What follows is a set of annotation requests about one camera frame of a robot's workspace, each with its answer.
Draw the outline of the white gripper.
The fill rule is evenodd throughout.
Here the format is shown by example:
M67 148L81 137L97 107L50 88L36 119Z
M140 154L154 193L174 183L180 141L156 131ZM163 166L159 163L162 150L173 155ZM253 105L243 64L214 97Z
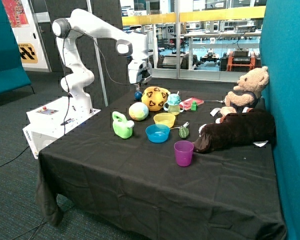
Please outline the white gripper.
M143 83L152 79L152 65L148 60L133 59L128 64L128 78L131 84L135 84L135 90L139 91Z

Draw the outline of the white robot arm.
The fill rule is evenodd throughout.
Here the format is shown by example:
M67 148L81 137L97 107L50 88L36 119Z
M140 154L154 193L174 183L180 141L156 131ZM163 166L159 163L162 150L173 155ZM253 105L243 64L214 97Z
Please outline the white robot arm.
M115 49L120 56L131 56L128 64L129 82L134 85L147 83L152 78L152 65L148 54L148 37L145 34L126 33L83 9L75 9L69 18L59 18L52 23L57 47L63 64L72 73L61 79L62 88L74 99L78 113L93 112L91 97L84 91L90 85L94 74L81 61L76 39L83 35L92 38L116 40Z

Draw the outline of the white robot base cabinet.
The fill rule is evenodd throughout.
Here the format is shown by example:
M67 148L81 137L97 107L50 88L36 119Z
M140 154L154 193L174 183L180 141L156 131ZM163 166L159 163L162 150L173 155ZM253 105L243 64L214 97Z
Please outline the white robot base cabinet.
M99 113L96 108L81 111L75 105L75 99L62 96L26 113L29 124L23 128L24 136L33 157L86 120Z

